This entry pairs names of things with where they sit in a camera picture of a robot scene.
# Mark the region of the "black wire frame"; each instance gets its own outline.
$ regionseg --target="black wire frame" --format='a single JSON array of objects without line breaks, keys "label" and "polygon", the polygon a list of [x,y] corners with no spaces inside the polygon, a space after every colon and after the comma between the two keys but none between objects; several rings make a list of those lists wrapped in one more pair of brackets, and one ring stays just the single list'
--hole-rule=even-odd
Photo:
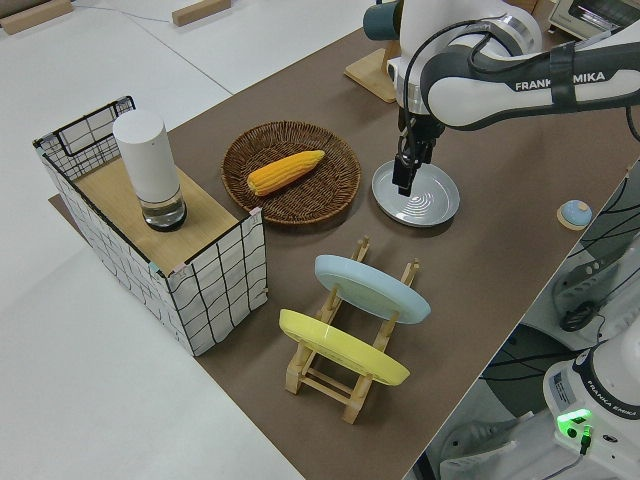
[{"label": "black wire frame", "polygon": [[122,97],[33,145],[105,267],[192,355],[200,355],[267,300],[262,213],[251,212],[165,276],[74,183],[120,155],[112,124],[134,108],[131,97]]}]

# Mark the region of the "plate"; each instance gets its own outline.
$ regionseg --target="plate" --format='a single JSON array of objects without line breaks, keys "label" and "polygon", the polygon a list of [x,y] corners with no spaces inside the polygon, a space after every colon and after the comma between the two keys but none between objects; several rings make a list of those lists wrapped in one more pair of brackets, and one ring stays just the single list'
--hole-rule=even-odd
[{"label": "plate", "polygon": [[280,328],[296,342],[376,382],[400,385],[409,376],[409,370],[386,353],[307,315],[280,310]]},{"label": "plate", "polygon": [[[298,180],[258,197],[247,185],[249,174],[268,163],[305,150],[325,156]],[[360,163],[351,147],[331,131],[305,122],[271,122],[243,133],[222,161],[222,181],[246,211],[262,208],[267,222],[310,225],[346,211],[358,191]]]},{"label": "plate", "polygon": [[340,298],[376,317],[389,320],[398,312],[398,323],[420,323],[431,313],[418,292],[365,263],[320,255],[316,257],[315,274],[327,290],[337,286]]},{"label": "plate", "polygon": [[380,166],[371,182],[373,195],[383,212],[411,227],[432,227],[455,215],[460,193],[445,172],[432,164],[422,165],[413,180],[411,197],[405,197],[391,181],[393,164],[391,161]]}]

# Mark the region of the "green light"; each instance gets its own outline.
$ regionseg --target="green light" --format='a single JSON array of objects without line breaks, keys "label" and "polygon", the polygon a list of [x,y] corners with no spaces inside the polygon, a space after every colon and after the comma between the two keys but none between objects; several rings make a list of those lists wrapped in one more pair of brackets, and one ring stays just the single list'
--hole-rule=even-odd
[{"label": "green light", "polygon": [[[579,410],[575,410],[569,413],[563,413],[562,415],[558,415],[556,421],[558,422],[558,429],[564,434],[569,435],[567,431],[574,424],[580,424],[585,421],[585,419],[591,416],[591,410],[587,410],[586,408],[581,408]],[[585,429],[585,434],[589,435],[589,429]]]}]

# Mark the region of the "white table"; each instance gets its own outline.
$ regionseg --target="white table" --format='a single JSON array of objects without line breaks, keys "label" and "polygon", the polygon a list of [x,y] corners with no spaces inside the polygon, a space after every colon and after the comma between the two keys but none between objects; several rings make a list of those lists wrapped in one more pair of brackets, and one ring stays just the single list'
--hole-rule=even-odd
[{"label": "white table", "polygon": [[0,31],[0,478],[300,477],[48,203],[31,146],[123,95],[174,128],[357,29],[373,1],[237,0],[168,23],[191,3],[83,0]]}]

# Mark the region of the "gray plate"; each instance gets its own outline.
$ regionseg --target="gray plate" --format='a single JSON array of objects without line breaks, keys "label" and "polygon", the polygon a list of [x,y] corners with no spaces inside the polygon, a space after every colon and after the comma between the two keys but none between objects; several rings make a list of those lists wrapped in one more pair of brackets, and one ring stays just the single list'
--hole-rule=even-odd
[{"label": "gray plate", "polygon": [[435,165],[422,165],[418,169],[411,197],[398,194],[392,177],[393,161],[376,170],[371,187],[380,208],[394,220],[411,227],[432,227],[446,222],[458,211],[458,187]]}]

